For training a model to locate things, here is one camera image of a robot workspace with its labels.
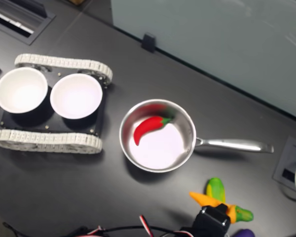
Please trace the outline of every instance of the purple toy eggplant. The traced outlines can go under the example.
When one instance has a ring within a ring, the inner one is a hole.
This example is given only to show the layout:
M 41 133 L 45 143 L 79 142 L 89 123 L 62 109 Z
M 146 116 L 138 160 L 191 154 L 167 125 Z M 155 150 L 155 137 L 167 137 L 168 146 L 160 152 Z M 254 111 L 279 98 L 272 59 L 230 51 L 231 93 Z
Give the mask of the purple toy eggplant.
M 255 234 L 252 231 L 245 229 L 239 231 L 234 237 L 255 237 Z

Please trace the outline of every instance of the white tread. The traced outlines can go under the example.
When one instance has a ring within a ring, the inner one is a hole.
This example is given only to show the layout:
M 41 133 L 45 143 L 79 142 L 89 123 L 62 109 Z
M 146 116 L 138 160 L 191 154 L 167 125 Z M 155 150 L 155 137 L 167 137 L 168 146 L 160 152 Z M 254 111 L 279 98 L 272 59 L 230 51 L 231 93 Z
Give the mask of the white tread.
M 84 133 L 40 133 L 0 130 L 0 147 L 27 152 L 96 154 L 102 150 L 100 138 Z
M 16 57 L 14 65 L 17 67 L 22 67 L 24 64 L 85 70 L 89 71 L 91 74 L 104 77 L 107 84 L 110 84 L 113 78 L 113 72 L 107 65 L 93 60 L 60 58 L 24 53 Z

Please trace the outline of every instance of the black cable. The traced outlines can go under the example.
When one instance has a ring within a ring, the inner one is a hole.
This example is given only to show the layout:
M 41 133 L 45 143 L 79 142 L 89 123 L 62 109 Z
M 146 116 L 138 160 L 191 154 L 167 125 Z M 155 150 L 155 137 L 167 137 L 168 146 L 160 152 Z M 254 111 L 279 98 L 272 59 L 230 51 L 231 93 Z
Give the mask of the black cable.
M 14 229 L 12 226 L 10 226 L 8 223 L 6 222 L 3 222 L 3 226 L 8 228 L 9 230 L 13 231 L 13 233 L 15 234 L 16 237 L 19 237 L 19 236 L 22 236 L 22 237 L 30 237 L 30 236 L 27 236 L 21 232 L 19 232 L 18 230 Z
M 175 236 L 186 237 L 186 234 L 184 234 L 184 233 L 177 233 L 177 232 L 165 229 L 165 228 L 160 228 L 157 226 L 150 226 L 150 228 L 152 230 L 165 232 L 167 234 L 173 234 Z M 133 229 L 144 229 L 144 227 L 143 226 L 123 226 L 123 227 L 117 227 L 117 228 L 112 228 L 112 229 L 108 229 L 108 230 L 102 230 L 101 232 L 106 233 L 106 232 L 113 232 L 113 231 L 133 230 Z
M 19 236 L 21 236 L 21 237 L 31 237 L 31 236 L 28 236 L 28 235 L 25 235 L 25 234 L 19 232 L 18 230 L 14 229 L 12 226 L 10 226 L 6 222 L 3 222 L 3 225 L 6 228 L 12 230 L 14 232 L 14 234 L 16 235 L 16 237 L 19 237 Z M 167 234 L 173 234 L 174 236 L 186 237 L 186 234 L 184 234 L 184 233 L 176 233 L 174 231 L 171 231 L 171 230 L 168 230 L 168 229 L 165 229 L 165 228 L 156 227 L 156 226 L 150 226 L 150 228 L 152 230 L 165 232 Z M 107 230 L 100 230 L 99 232 L 107 233 L 107 232 L 114 232 L 114 231 L 134 230 L 134 229 L 144 229 L 144 227 L 143 226 L 123 226 L 123 227 L 117 227 L 117 228 L 112 228 L 112 229 L 107 229 Z

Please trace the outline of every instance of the desk outlet box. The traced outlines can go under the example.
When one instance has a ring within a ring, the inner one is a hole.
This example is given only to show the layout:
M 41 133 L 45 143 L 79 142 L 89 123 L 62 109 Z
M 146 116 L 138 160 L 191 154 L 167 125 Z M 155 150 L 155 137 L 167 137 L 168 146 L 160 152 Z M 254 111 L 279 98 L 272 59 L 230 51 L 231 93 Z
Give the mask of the desk outlet box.
M 296 139 L 289 137 L 285 144 L 281 158 L 275 169 L 273 178 L 288 188 L 295 188 L 296 172 Z

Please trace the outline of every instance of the pan handle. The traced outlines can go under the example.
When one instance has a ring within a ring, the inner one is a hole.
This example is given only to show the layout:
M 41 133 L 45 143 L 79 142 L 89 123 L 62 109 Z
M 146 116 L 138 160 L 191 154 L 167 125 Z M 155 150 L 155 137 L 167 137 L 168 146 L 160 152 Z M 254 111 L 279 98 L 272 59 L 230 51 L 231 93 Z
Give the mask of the pan handle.
M 196 138 L 195 146 L 222 147 L 247 152 L 273 153 L 274 148 L 271 144 L 242 139 L 211 139 L 205 140 Z

